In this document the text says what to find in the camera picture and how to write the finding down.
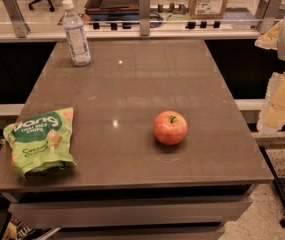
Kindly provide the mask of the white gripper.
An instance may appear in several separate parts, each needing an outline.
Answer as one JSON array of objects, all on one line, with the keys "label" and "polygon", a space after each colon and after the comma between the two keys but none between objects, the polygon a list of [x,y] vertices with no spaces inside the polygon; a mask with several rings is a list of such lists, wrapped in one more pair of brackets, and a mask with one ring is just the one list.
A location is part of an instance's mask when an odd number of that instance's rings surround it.
[{"label": "white gripper", "polygon": [[[254,43],[256,47],[276,50],[278,57],[285,61],[285,17]],[[285,125],[285,72],[274,72],[269,79],[265,101],[263,102],[257,130],[263,134],[273,134]]]}]

